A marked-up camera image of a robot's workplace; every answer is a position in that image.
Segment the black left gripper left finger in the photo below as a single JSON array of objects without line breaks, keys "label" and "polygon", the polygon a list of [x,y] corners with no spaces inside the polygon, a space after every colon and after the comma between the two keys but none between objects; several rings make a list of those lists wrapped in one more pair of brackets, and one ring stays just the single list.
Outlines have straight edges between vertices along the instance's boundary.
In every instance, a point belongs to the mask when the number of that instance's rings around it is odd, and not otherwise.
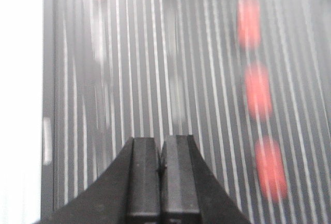
[{"label": "black left gripper left finger", "polygon": [[154,138],[129,138],[95,182],[39,223],[160,223],[159,168]]}]

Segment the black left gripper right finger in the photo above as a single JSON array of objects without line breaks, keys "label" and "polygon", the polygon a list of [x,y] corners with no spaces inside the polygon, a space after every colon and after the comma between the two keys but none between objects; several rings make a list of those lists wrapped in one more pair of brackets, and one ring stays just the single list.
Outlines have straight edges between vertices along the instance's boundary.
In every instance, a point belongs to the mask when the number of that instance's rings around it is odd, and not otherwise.
[{"label": "black left gripper right finger", "polygon": [[163,144],[161,222],[250,222],[215,178],[192,135],[169,136]]}]

